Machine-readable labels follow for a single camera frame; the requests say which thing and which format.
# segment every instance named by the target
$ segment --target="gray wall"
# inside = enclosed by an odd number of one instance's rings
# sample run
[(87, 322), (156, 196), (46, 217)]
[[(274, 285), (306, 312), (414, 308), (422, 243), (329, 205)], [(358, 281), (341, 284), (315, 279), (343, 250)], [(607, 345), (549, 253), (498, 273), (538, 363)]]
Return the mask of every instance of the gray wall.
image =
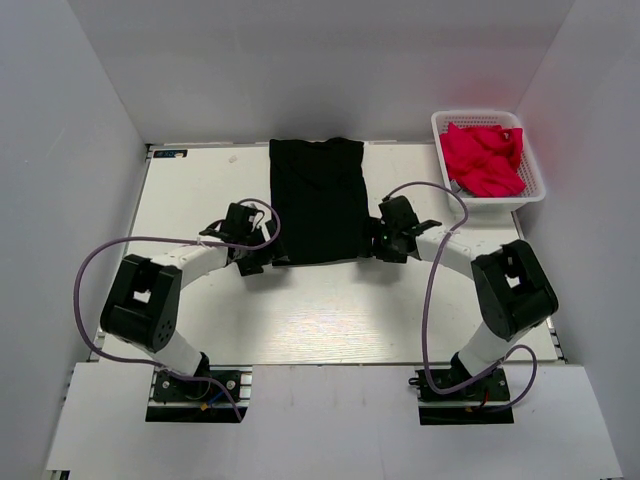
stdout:
[(69, 0), (142, 138), (418, 140), (515, 110), (573, 0)]
[(521, 219), (558, 290), (560, 341), (638, 479), (640, 4), (577, 0), (518, 114), (548, 188)]
[[(0, 465), (40, 478), (72, 365), (75, 270), (126, 233), (144, 145), (64, 0), (0, 1)], [(117, 252), (84, 289), (106, 294)]]

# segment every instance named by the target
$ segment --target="white basket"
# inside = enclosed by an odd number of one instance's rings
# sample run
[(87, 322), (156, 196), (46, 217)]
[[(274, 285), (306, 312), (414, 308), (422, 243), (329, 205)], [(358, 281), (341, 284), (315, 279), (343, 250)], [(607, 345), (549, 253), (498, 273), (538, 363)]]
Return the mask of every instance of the white basket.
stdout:
[[(518, 117), (513, 113), (501, 112), (498, 110), (448, 110), (436, 112), (431, 116), (431, 125), (433, 126), (433, 135), (436, 140), (436, 148), (438, 150), (438, 159), (440, 160), (440, 168), (442, 170), (442, 180), (445, 187), (451, 188), (449, 175), (447, 174), (447, 166), (444, 162), (442, 153), (442, 145), (440, 144), (440, 134), (445, 133), (449, 128), (449, 123), (453, 123), (457, 127), (475, 127), (475, 126), (492, 126), (500, 125), (504, 128), (522, 128)], [(512, 212), (523, 205), (530, 202), (539, 202), (546, 194), (544, 183), (540, 170), (536, 164), (526, 135), (522, 135), (522, 162), (518, 168), (518, 175), (527, 184), (527, 188), (515, 197), (493, 197), (478, 198), (473, 196), (464, 197), (463, 200), (469, 207), (470, 212)], [(454, 212), (462, 212), (460, 204), (451, 195), (447, 195), (449, 207)]]

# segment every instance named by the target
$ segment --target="folded black shirt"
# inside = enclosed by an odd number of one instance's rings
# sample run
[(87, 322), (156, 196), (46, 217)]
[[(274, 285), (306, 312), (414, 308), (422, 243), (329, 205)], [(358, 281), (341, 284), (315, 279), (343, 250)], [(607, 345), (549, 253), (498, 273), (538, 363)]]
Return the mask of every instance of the folded black shirt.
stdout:
[(308, 265), (368, 256), (369, 209), (362, 177), (364, 144), (271, 140), (271, 205), (289, 262)]

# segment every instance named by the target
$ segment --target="purple cable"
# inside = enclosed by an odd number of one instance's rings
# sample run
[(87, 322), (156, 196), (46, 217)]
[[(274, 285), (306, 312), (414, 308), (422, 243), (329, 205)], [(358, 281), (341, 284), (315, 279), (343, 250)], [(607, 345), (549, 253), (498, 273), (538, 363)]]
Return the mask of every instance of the purple cable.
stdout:
[(432, 182), (423, 182), (423, 181), (415, 181), (415, 182), (409, 182), (409, 183), (405, 183), (404, 185), (400, 185), (397, 188), (394, 188), (388, 195), (387, 197), (391, 197), (394, 193), (406, 188), (406, 187), (410, 187), (413, 185), (426, 185), (428, 187), (434, 187), (437, 188), (438, 190), (442, 190), (446, 193), (448, 193), (449, 195), (453, 196), (458, 203), (460, 204), (460, 206), (462, 207), (462, 211), (464, 212), (464, 216), (462, 218), (462, 220), (460, 220), (458, 223), (456, 223), (453, 227), (451, 227), (451, 229), (445, 234), (445, 236), (442, 238), (442, 241), (440, 242), (440, 245), (438, 246), (438, 250), (436, 252), (435, 257), (433, 258), (433, 263), (431, 265), (431, 271), (429, 272), (429, 280), (427, 281), (427, 292), (425, 294), (425, 298), (424, 298), (424, 308), (422, 310), (422, 332), (421, 332), (421, 340), (422, 340), (422, 361), (424, 363), (424, 374), (425, 374), (425, 378), (427, 380), (427, 384), (429, 385), (429, 388), (431, 388), (431, 390), (433, 390), (434, 392), (436, 392), (439, 395), (448, 395), (450, 393), (454, 393), (457, 392), (458, 390), (462, 390), (465, 387), (468, 387), (469, 385), (477, 382), (478, 380), (486, 377), (487, 375), (491, 374), (491, 372), (493, 372), (495, 370), (496, 367), (498, 367), (502, 362), (504, 362), (507, 358), (509, 358), (509, 356), (515, 352), (516, 350), (526, 350), (527, 352), (529, 352), (529, 354), (531, 355), (531, 359), (533, 361), (533, 367), (532, 367), (532, 371), (531, 371), (531, 378), (529, 380), (529, 383), (527, 384), (527, 386), (525, 387), (524, 391), (515, 399), (512, 400), (511, 402), (505, 404), (505, 405), (501, 405), (499, 407), (495, 407), (495, 408), (491, 408), (490, 410), (493, 412), (498, 412), (501, 410), (505, 410), (507, 408), (512, 407), (513, 405), (515, 405), (516, 403), (518, 403), (520, 400), (522, 400), (525, 395), (527, 395), (529, 393), (529, 390), (531, 390), (531, 387), (533, 387), (533, 383), (536, 379), (536, 375), (538, 373), (538, 359), (536, 357), (536, 354), (534, 353), (534, 351), (529, 348), (526, 345), (515, 345), (514, 347), (512, 347), (507, 354), (504, 356), (504, 358), (498, 360), (497, 362), (495, 362), (494, 364), (492, 364), (491, 366), (487, 367), (486, 369), (484, 369), (482, 372), (480, 372), (479, 374), (475, 375), (474, 377), (465, 380), (464, 382), (459, 383), (458, 385), (454, 385), (453, 387), (449, 387), (449, 388), (439, 388), (435, 382), (433, 381), (433, 377), (431, 376), (431, 371), (429, 370), (429, 349), (428, 349), (428, 345), (427, 345), (427, 326), (429, 325), (429, 306), (431, 304), (431, 296), (433, 293), (433, 284), (435, 282), (435, 278), (436, 278), (436, 269), (438, 268), (438, 265), (440, 264), (440, 260), (442, 259), (442, 255), (444, 254), (444, 250), (447, 246), (447, 242), (449, 241), (449, 239), (452, 237), (452, 235), (455, 233), (455, 231), (460, 228), (462, 225), (464, 225), (467, 220), (469, 220), (469, 209), (467, 208), (467, 205), (464, 203), (464, 201), (462, 200), (462, 198), (460, 198), (460, 196), (458, 194), (456, 194), (455, 192), (453, 192), (452, 190), (439, 185), (437, 183), (432, 183)]
[(256, 202), (256, 203), (259, 203), (260, 205), (268, 208), (271, 211), (271, 215), (273, 215), (273, 218), (276, 220), (276, 231), (275, 231), (275, 233), (273, 234), (273, 236), (269, 240), (267, 240), (266, 242), (264, 242), (264, 243), (262, 243), (260, 245), (248, 246), (248, 245), (238, 245), (238, 244), (235, 244), (235, 243), (200, 242), (198, 240), (190, 240), (190, 239), (184, 240), (184, 239), (180, 239), (180, 238), (143, 237), (143, 236), (116, 238), (114, 240), (110, 240), (110, 241), (108, 241), (106, 243), (103, 243), (102, 245), (100, 245), (99, 247), (94, 249), (91, 253), (89, 253), (89, 255), (87, 255), (87, 258), (84, 259), (84, 261), (80, 265), (80, 268), (78, 269), (78, 273), (76, 274), (76, 279), (75, 279), (75, 282), (73, 284), (73, 316), (75, 317), (75, 320), (76, 320), (76, 327), (78, 327), (78, 332), (80, 333), (80, 337), (82, 338), (82, 341), (87, 345), (87, 347), (89, 347), (89, 349), (93, 353), (95, 353), (96, 355), (98, 355), (100, 357), (106, 358), (107, 360), (112, 360), (114, 362), (133, 363), (133, 364), (140, 364), (140, 365), (151, 365), (151, 366), (166, 370), (169, 375), (171, 375), (174, 378), (177, 378), (178, 380), (182, 380), (182, 381), (186, 381), (186, 382), (208, 382), (208, 383), (211, 383), (211, 384), (215, 385), (216, 387), (218, 387), (224, 393), (224, 395), (227, 397), (227, 399), (231, 403), (231, 407), (233, 408), (233, 411), (236, 414), (236, 417), (238, 417), (238, 421), (239, 422), (242, 421), (242, 415), (240, 414), (240, 410), (238, 410), (238, 406), (233, 401), (233, 397), (231, 396), (229, 391), (218, 380), (215, 380), (215, 379), (209, 378), (209, 377), (190, 377), (188, 375), (181, 375), (179, 373), (172, 372), (165, 365), (162, 365), (161, 363), (155, 362), (153, 360), (147, 360), (147, 359), (143, 359), (143, 358), (118, 357), (116, 355), (111, 355), (110, 353), (103, 352), (102, 349), (98, 348), (93, 343), (91, 338), (89, 338), (89, 335), (87, 334), (87, 331), (84, 328), (84, 323), (82, 322), (82, 315), (80, 313), (80, 285), (82, 283), (82, 277), (84, 275), (84, 272), (87, 269), (87, 267), (89, 266), (89, 263), (91, 262), (91, 260), (93, 260), (96, 257), (96, 255), (98, 255), (100, 252), (102, 252), (102, 251), (106, 250), (107, 248), (112, 247), (114, 245), (118, 245), (120, 243), (156, 242), (156, 243), (174, 243), (174, 244), (181, 244), (181, 245), (206, 245), (208, 247), (227, 247), (227, 248), (235, 248), (237, 250), (248, 250), (248, 251), (254, 251), (254, 250), (259, 250), (261, 248), (264, 248), (264, 247), (270, 245), (271, 243), (273, 243), (275, 241), (275, 239), (278, 237), (278, 235), (280, 235), (280, 217), (278, 216), (278, 213), (271, 207), (271, 205), (269, 205), (268, 203), (266, 203), (266, 202), (264, 202), (262, 200), (259, 200), (257, 198), (245, 198), (244, 200), (240, 200), (237, 203), (242, 204), (242, 203), (249, 203), (249, 202)]

